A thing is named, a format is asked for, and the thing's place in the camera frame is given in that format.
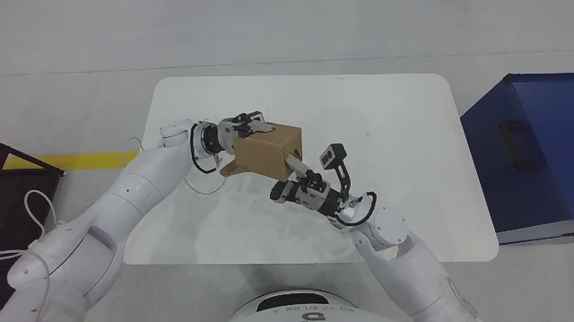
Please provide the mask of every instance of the white table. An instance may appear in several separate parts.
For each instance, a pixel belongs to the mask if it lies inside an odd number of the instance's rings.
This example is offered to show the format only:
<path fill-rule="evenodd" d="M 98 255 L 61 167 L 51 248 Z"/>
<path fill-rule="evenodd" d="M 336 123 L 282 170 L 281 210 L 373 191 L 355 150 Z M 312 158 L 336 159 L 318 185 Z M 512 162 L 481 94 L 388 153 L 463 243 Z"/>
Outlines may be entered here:
<path fill-rule="evenodd" d="M 378 194 L 441 261 L 488 261 L 498 252 L 483 192 L 447 82 L 434 74 L 187 77 L 161 81 L 143 147 L 183 117 L 219 122 L 260 110 L 265 119 L 303 128 L 303 159 L 344 143 L 353 194 Z M 335 187 L 331 171 L 324 176 Z M 197 189 L 218 174 L 192 171 Z M 323 216 L 269 200 L 274 181 L 227 179 L 211 196 L 182 184 L 149 212 L 126 246 L 128 264 L 296 264 L 361 261 L 348 237 Z"/>

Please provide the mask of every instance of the gray floor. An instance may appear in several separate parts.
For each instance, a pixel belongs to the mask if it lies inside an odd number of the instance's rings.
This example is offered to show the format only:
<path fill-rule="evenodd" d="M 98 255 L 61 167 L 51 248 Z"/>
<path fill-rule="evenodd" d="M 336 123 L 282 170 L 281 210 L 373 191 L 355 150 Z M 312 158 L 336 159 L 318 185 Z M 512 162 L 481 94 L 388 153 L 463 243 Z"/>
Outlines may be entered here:
<path fill-rule="evenodd" d="M 437 73 L 462 114 L 506 73 L 574 67 L 571 0 L 0 0 L 0 12 L 0 141 L 32 154 L 120 150 L 169 76 Z M 71 173 L 61 218 L 117 174 Z M 485 321 L 574 315 L 572 245 L 447 268 Z M 87 320 L 225 320 L 283 287 L 404 319 L 355 264 L 127 265 Z"/>

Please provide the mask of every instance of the yellow line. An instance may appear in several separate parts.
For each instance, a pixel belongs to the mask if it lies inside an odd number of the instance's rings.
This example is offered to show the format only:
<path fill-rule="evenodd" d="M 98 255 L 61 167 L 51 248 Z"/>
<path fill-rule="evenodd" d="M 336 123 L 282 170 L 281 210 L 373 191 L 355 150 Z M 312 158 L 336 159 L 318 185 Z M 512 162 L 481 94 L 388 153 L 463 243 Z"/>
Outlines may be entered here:
<path fill-rule="evenodd" d="M 123 152 L 93 152 L 66 155 L 35 156 L 50 165 L 62 170 L 96 170 L 120 169 L 137 156 L 138 151 Z M 3 167 L 4 170 L 39 169 L 39 166 L 17 157 L 9 157 Z"/>

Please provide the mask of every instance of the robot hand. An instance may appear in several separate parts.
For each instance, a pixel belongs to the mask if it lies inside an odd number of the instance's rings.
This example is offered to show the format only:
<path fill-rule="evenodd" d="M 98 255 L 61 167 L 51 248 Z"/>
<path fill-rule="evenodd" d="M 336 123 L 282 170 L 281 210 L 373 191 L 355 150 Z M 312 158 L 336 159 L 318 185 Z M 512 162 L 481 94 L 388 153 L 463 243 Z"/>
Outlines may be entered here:
<path fill-rule="evenodd" d="M 288 156 L 294 181 L 277 182 L 271 191 L 276 203 L 293 202 L 323 214 L 353 243 L 393 302 L 414 321 L 479 321 L 474 308 L 457 292 L 442 264 L 405 220 L 389 206 L 377 205 L 377 194 L 349 195 L 351 179 L 344 166 L 342 144 L 331 144 L 319 158 L 323 169 L 335 170 L 341 191 L 321 175 Z M 398 247 L 387 261 L 378 251 Z"/>
<path fill-rule="evenodd" d="M 177 121 L 160 129 L 156 148 L 142 151 L 114 185 L 76 219 L 58 225 L 38 240 L 8 273 L 16 289 L 1 321 L 77 321 L 116 281 L 132 229 L 171 194 L 199 160 L 219 152 L 233 154 L 233 139 L 273 130 L 260 112 L 225 118 L 215 125 Z M 48 295 L 45 299 L 47 282 Z"/>

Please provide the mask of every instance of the blue container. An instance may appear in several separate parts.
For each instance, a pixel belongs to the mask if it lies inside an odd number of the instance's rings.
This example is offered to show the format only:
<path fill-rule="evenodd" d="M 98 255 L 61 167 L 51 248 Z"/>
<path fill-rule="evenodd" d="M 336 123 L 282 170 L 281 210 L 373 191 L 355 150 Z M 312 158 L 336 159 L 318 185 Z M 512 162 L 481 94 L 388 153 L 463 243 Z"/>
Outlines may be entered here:
<path fill-rule="evenodd" d="M 574 236 L 574 74 L 509 74 L 461 121 L 500 243 Z"/>

